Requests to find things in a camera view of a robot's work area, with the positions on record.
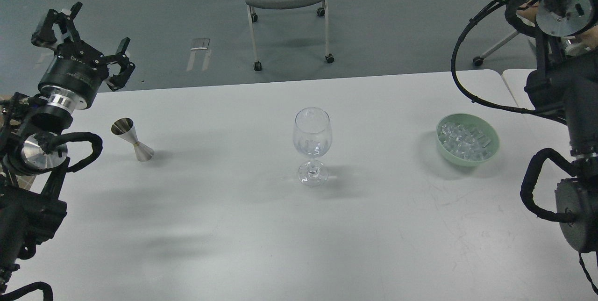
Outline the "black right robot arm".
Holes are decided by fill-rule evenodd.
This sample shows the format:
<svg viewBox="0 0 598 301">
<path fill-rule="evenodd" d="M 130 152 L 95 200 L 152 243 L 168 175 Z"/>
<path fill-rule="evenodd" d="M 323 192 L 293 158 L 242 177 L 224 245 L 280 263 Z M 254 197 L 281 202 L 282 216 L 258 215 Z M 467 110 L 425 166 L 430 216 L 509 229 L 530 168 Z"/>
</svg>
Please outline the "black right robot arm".
<svg viewBox="0 0 598 301">
<path fill-rule="evenodd" d="M 462 86 L 456 73 L 458 50 L 469 32 L 488 15 L 505 7 L 505 20 L 516 33 L 535 41 L 536 69 L 525 92 L 533 109 L 507 107 L 474 95 Z M 458 90 L 472 103 L 564 124 L 570 136 L 568 161 L 551 148 L 539 150 L 529 161 L 520 188 L 525 207 L 538 218 L 557 222 L 592 290 L 597 286 L 585 266 L 583 254 L 597 252 L 597 50 L 570 55 L 564 39 L 580 38 L 597 28 L 597 0 L 493 0 L 471 18 L 451 54 L 450 72 Z M 557 185 L 555 212 L 536 205 L 534 189 L 545 161 L 568 174 Z"/>
</svg>

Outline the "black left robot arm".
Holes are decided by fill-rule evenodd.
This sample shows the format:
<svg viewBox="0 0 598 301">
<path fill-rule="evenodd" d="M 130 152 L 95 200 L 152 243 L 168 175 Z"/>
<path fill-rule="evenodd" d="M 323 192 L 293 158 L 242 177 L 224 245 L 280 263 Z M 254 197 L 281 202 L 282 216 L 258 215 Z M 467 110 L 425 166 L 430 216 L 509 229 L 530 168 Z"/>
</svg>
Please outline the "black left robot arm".
<svg viewBox="0 0 598 301">
<path fill-rule="evenodd" d="M 41 291 L 53 300 L 45 282 L 33 282 L 12 292 L 7 286 L 19 261 L 30 260 L 43 242 L 54 237 L 67 214 L 60 199 L 68 173 L 92 164 L 103 149 L 102 138 L 72 132 L 73 112 L 88 109 L 100 86 L 122 89 L 135 64 L 126 54 L 130 39 L 105 55 L 81 39 L 74 20 L 82 3 L 69 11 L 50 9 L 40 20 L 31 42 L 52 50 L 53 60 L 34 96 L 14 93 L 1 98 L 1 299 L 15 301 Z"/>
</svg>

